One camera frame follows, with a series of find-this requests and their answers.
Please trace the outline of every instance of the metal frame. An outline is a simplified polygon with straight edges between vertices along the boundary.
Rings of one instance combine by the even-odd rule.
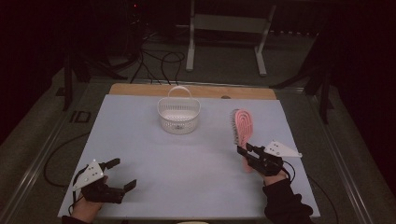
[[[267,71],[262,57],[262,50],[270,31],[275,10],[276,6],[273,5],[266,19],[195,14],[195,0],[191,0],[190,44],[187,53],[186,70],[190,72],[194,67],[195,29],[257,33],[262,34],[262,40],[259,45],[254,48],[254,53],[259,67],[259,75],[261,77],[266,77]]]

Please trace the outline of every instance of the dark background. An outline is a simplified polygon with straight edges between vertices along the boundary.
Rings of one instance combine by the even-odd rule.
[[[175,24],[189,24],[189,2],[138,1],[140,8],[136,13],[142,15],[151,29],[172,36],[176,31]],[[216,4],[213,1],[199,2],[196,10],[204,13],[263,15],[259,10],[244,8],[250,3],[246,1],[227,1],[227,4],[222,4],[223,0]],[[251,2],[262,4],[262,1]],[[396,161],[392,141],[396,137],[394,4],[384,1],[354,5],[323,2],[285,2],[276,10],[272,30],[276,35],[281,32],[320,33],[306,62],[315,65],[325,63],[329,57],[337,59],[332,84],[340,91],[346,108],[395,193],[396,184],[392,178]],[[108,3],[99,0],[0,3],[0,143],[50,87],[52,76],[63,67],[65,36],[71,24],[78,25],[72,29],[77,46],[92,55],[103,53],[102,48],[109,41],[106,34],[122,33],[125,20],[120,15],[124,1],[112,1],[111,6],[106,5]],[[93,8],[96,13],[109,9],[109,14],[103,12],[99,15],[108,20],[107,24],[101,23],[100,26],[95,23]],[[98,30],[117,32],[98,33]]]

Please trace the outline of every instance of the hair brush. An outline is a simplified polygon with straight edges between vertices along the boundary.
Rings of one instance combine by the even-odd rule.
[[[245,109],[235,109],[232,112],[231,121],[234,143],[243,149],[247,149],[247,142],[251,135],[253,135],[253,122],[250,113]],[[253,170],[248,165],[246,158],[243,158],[243,165],[246,172]]]

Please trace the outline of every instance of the white tabletop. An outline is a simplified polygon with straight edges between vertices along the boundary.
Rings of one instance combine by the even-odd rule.
[[[105,174],[112,188],[137,179],[121,204],[107,203],[98,217],[115,219],[240,219],[264,217],[262,179],[245,173],[233,144],[231,112],[245,108],[254,127],[249,143],[266,146],[272,140],[296,149],[289,124],[277,100],[198,98],[197,129],[186,135],[164,131],[157,112],[157,96],[107,95],[81,155],[76,172],[93,159],[120,158]],[[291,186],[303,195],[313,217],[318,206],[301,159],[284,158],[296,170]],[[59,211],[68,215],[71,187]]]

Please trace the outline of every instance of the plastic basket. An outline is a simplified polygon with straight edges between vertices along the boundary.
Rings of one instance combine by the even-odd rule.
[[[174,90],[184,90],[190,97],[170,97]],[[190,91],[182,86],[176,86],[168,92],[168,97],[158,102],[158,113],[163,129],[172,134],[186,134],[195,130],[198,125],[198,115],[201,104],[191,97]]]

